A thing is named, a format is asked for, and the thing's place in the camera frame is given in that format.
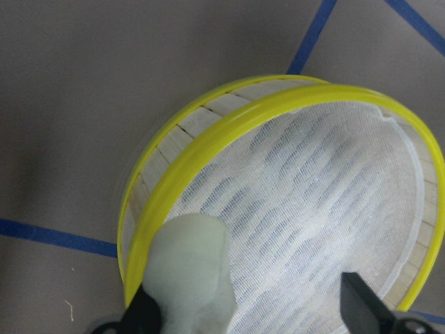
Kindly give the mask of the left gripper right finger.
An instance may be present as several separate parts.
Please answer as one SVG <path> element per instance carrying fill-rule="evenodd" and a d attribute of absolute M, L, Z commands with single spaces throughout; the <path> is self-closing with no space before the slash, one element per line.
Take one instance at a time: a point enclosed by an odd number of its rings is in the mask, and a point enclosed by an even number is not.
<path fill-rule="evenodd" d="M 397 333 L 397 318 L 356 272 L 341 274 L 340 314 L 349 333 Z"/>

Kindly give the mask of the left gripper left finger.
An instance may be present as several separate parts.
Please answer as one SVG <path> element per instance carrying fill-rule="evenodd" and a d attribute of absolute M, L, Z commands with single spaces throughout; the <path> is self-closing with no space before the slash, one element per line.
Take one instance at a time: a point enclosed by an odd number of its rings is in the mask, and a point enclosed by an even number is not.
<path fill-rule="evenodd" d="M 140 285 L 120 320 L 118 333 L 158 334 L 161 327 L 160 307 Z"/>

